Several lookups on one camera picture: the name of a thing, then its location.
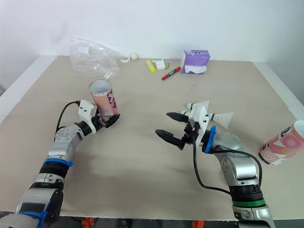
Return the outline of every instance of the table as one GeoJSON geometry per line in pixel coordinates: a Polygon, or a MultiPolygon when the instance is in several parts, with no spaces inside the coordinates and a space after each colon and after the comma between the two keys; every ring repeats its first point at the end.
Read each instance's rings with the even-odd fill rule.
{"type": "MultiPolygon", "coordinates": [[[[179,60],[170,60],[172,68],[179,60]]],[[[165,114],[189,102],[209,100],[209,111],[234,112],[228,130],[239,136],[247,152],[289,126],[295,117],[251,62],[210,61],[204,75],[167,71],[149,73],[144,60],[121,65],[111,78],[121,117],[111,128],[87,136],[68,171],[63,216],[138,219],[234,219],[231,198],[203,189],[197,182],[192,147],[183,151],[155,134],[164,129],[183,135],[184,124],[165,114]]],[[[57,57],[0,125],[0,210],[14,211],[54,139],[63,106],[74,100],[93,101],[90,78],[73,76],[68,57],[57,57]]],[[[79,121],[69,107],[62,125],[79,121]]],[[[218,160],[198,153],[201,178],[228,189],[218,160]]],[[[304,154],[271,167],[262,163],[262,191],[274,219],[304,215],[304,154]]]]}

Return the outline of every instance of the tissue box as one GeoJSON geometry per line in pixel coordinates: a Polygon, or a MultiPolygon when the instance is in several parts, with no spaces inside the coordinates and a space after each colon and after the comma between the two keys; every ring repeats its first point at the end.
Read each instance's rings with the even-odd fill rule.
{"type": "Polygon", "coordinates": [[[184,50],[180,66],[181,72],[187,74],[202,74],[207,70],[210,59],[207,50],[184,50]]]}

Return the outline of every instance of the cup rim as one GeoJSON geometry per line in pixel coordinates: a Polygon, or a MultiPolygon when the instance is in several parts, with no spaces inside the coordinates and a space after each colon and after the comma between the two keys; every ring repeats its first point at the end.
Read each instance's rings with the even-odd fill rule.
{"type": "Polygon", "coordinates": [[[89,90],[93,94],[102,94],[111,89],[111,83],[106,79],[98,79],[89,85],[89,90]]]}
{"type": "Polygon", "coordinates": [[[294,128],[300,136],[304,138],[304,120],[297,120],[294,123],[294,128]]]}

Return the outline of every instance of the pink paper cup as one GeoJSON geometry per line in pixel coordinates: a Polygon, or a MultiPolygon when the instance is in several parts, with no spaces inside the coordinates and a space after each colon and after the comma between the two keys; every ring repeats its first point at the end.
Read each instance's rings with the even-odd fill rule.
{"type": "Polygon", "coordinates": [[[260,148],[259,156],[267,164],[279,165],[301,152],[304,152],[304,120],[296,121],[266,142],[260,148]]]}
{"type": "Polygon", "coordinates": [[[103,121],[107,122],[111,116],[119,114],[112,86],[108,80],[93,81],[89,85],[89,90],[103,121]]]}

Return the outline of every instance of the plastic bag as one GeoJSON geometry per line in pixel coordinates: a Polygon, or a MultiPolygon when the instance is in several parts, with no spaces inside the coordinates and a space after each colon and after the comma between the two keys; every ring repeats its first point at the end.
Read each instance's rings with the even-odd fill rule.
{"type": "Polygon", "coordinates": [[[108,79],[119,70],[116,61],[123,58],[122,54],[106,46],[71,38],[70,59],[75,76],[108,79]]]}

